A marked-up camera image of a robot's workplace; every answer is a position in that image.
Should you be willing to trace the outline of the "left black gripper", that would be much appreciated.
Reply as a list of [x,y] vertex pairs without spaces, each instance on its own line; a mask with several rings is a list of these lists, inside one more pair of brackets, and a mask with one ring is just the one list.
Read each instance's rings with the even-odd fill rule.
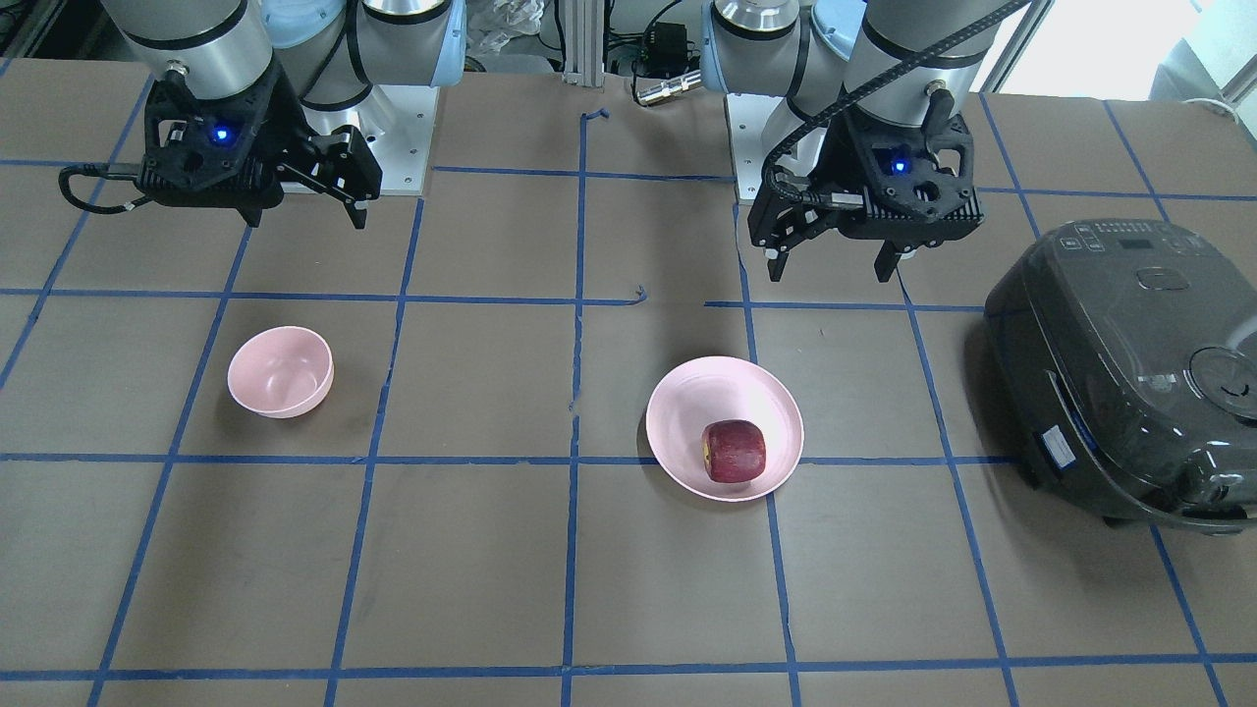
[[923,125],[908,127],[851,107],[831,120],[811,174],[793,182],[823,205],[787,204],[763,187],[750,245],[764,247],[769,281],[781,283],[794,247],[827,230],[880,242],[875,276],[889,282],[913,249],[960,242],[983,224],[973,171],[974,138],[955,99],[929,99]]

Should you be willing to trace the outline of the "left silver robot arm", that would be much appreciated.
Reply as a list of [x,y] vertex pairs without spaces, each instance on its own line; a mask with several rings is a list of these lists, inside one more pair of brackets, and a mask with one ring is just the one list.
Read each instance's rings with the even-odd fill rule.
[[1019,1],[708,1],[705,88],[772,99],[739,160],[750,247],[781,281],[830,231],[876,242],[879,281],[985,219],[962,103]]

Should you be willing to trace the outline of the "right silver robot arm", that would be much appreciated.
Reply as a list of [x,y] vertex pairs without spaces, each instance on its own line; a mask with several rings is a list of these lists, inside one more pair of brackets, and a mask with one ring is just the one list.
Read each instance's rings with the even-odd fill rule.
[[134,206],[226,209],[250,226],[288,185],[333,198],[354,228],[409,153],[388,86],[463,77],[463,1],[107,1],[153,86],[145,152],[102,167]]

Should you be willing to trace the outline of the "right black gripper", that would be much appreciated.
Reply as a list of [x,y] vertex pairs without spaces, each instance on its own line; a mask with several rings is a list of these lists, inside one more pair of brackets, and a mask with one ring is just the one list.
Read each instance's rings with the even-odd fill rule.
[[256,228],[295,182],[336,198],[365,230],[383,170],[358,127],[316,135],[282,65],[216,99],[194,96],[190,77],[170,65],[145,99],[140,192],[170,208],[233,210]]

